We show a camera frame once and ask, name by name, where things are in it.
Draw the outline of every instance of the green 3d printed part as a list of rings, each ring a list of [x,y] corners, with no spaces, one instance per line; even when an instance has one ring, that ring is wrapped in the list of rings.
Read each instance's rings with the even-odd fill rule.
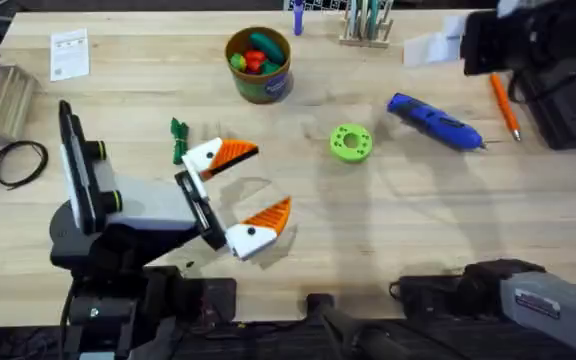
[[[330,151],[346,162],[360,162],[372,151],[372,136],[363,126],[344,124],[330,135]]]

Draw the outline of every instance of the white paper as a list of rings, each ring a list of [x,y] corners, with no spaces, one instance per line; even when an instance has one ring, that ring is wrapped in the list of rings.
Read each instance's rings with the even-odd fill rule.
[[[466,31],[467,16],[448,15],[444,17],[442,33],[449,38],[461,37]]]
[[[50,36],[50,81],[85,76],[90,73],[88,31],[79,29]]]
[[[404,42],[404,66],[421,66],[459,60],[465,16],[446,16],[443,30]]]
[[[404,42],[404,66],[419,66],[426,63],[428,49],[434,34],[422,35]]]

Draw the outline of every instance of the cable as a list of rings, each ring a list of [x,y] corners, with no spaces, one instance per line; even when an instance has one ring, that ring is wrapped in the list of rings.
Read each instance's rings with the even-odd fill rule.
[[[66,323],[68,322],[68,311],[70,310],[70,304],[72,304],[72,298],[75,294],[75,288],[79,284],[78,278],[73,278],[70,284],[70,289],[68,289],[68,295],[66,295],[66,301],[64,302],[64,307],[61,309],[61,319],[59,321],[59,339],[57,340],[58,356],[59,360],[64,359],[64,341],[66,337]]]
[[[42,144],[35,142],[35,141],[21,140],[21,141],[15,141],[13,143],[10,143],[10,144],[4,146],[4,148],[0,150],[0,169],[1,169],[1,164],[3,163],[6,155],[8,155],[8,153],[10,153],[12,150],[20,148],[22,146],[31,146],[33,148],[33,150],[35,150],[35,152],[39,155],[39,157],[41,158],[41,161],[39,162],[39,165],[37,166],[37,168],[25,179],[15,181],[15,182],[7,182],[7,181],[2,180],[1,176],[0,176],[0,184],[4,185],[4,186],[8,186],[8,190],[14,190],[20,186],[23,186],[23,185],[26,185],[28,183],[35,181],[39,177],[39,175],[41,175],[41,173],[44,171],[44,169],[46,169],[46,165],[48,164],[48,150],[46,150],[45,146],[43,146]]]
[[[546,90],[540,92],[539,94],[533,97],[519,99],[517,98],[517,83],[519,82],[519,79],[522,76],[524,76],[524,72],[525,69],[514,72],[512,74],[512,77],[510,78],[510,83],[508,84],[508,97],[510,98],[510,101],[517,104],[529,104],[535,101],[543,100],[544,98],[552,95],[554,92],[561,89],[562,87],[576,81],[576,72],[575,72],[572,75],[568,75],[567,77],[559,80],[559,82],[557,82],[556,84],[552,85],[551,87],[547,88]]]

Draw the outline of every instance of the sticker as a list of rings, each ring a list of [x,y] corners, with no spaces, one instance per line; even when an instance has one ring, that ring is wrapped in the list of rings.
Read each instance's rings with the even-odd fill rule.
[[[275,76],[266,83],[266,94],[277,97],[280,96],[286,87],[286,74]]]
[[[561,318],[561,306],[558,302],[545,298],[530,291],[516,289],[515,302],[530,310],[536,311],[553,319]]]

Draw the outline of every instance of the blue tool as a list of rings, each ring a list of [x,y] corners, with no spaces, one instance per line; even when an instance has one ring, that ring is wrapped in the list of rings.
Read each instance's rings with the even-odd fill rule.
[[[408,95],[395,94],[388,104],[388,111],[457,150],[486,148],[477,130]]]

